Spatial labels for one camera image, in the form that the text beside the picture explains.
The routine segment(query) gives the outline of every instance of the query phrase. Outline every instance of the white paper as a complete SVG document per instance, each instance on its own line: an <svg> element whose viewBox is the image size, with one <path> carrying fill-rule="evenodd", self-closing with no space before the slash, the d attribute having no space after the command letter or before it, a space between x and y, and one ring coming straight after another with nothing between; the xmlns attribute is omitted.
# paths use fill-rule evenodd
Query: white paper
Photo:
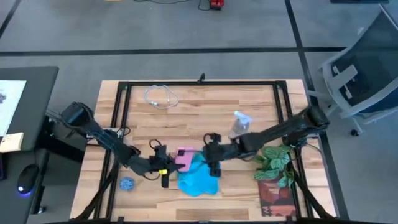
<svg viewBox="0 0 398 224"><path fill-rule="evenodd" d="M0 137L7 134L26 80L0 80Z"/></svg>

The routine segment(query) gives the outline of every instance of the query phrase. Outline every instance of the wooden tabletop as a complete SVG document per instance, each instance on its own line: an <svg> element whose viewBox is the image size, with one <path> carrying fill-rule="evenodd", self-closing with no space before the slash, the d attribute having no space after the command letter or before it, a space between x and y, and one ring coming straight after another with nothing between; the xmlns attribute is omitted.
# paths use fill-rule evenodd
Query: wooden tabletop
<svg viewBox="0 0 398 224"><path fill-rule="evenodd" d="M293 112L298 113L307 106L303 83L301 80L286 82ZM104 128L111 124L117 86L118 81L103 81L101 85L95 120ZM143 157L154 153L148 144L150 139L158 139L162 144L166 144L168 152L175 152L178 147L201 149L203 135L209 132L221 134L223 143L227 143L229 130L235 120L233 113L236 110L254 118L250 131L262 131L278 124L274 93L270 86L171 86L180 101L177 106L167 110L154 108L144 101L143 95L147 87L134 86L132 89L127 119L131 133L124 138L126 144L133 144L139 148ZM166 103L165 92L162 89L151 91L148 97L158 103ZM118 123L122 110L119 111ZM277 146L280 143L281 140L278 139L267 145ZM86 148L71 218L79 215L96 193L104 152L100 147ZM302 159L311 192L325 209L334 215L321 154L306 146L302 150ZM223 173L216 195L191 197L178 189L175 174L170 176L169 189L163 189L160 179L149 181L122 167L118 175L119 180L122 177L132 177L136 186L130 192L117 189L112 219L124 216L126 221L285 220L285 217L261 215L258 183L252 177L258 168L256 163L234 159L223 161L221 168ZM102 206L102 217L107 194L106 192ZM298 197L305 216L300 191Z"/></svg>

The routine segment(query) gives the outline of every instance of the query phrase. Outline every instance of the spray bottle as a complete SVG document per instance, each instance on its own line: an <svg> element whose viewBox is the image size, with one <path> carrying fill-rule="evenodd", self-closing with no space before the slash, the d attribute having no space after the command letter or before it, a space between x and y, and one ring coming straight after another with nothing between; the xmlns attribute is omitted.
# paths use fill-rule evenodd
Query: spray bottle
<svg viewBox="0 0 398 224"><path fill-rule="evenodd" d="M238 111L235 111L234 115L236 117L236 121L231 128L231 132L229 134L230 139L246 133L249 129L250 123L253 121L251 117Z"/></svg>

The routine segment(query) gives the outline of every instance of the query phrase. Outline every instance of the green leafy plant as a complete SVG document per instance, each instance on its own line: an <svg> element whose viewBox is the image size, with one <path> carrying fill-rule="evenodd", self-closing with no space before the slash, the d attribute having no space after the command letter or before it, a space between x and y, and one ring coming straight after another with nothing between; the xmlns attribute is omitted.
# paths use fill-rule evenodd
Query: green leafy plant
<svg viewBox="0 0 398 224"><path fill-rule="evenodd" d="M287 170L286 164L290 162L289 146L264 146L261 154L255 156L254 161L260 163L262 168L254 173L256 180L272 180L281 177L278 187L291 186L294 182L294 174Z"/></svg>

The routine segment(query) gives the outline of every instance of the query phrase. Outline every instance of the blue textured ball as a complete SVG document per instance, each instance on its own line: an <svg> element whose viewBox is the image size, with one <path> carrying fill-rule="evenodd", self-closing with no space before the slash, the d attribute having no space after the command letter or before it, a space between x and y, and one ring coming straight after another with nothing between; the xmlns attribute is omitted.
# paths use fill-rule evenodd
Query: blue textured ball
<svg viewBox="0 0 398 224"><path fill-rule="evenodd" d="M134 179L131 177L123 177L120 180L121 190L132 190L134 188Z"/></svg>

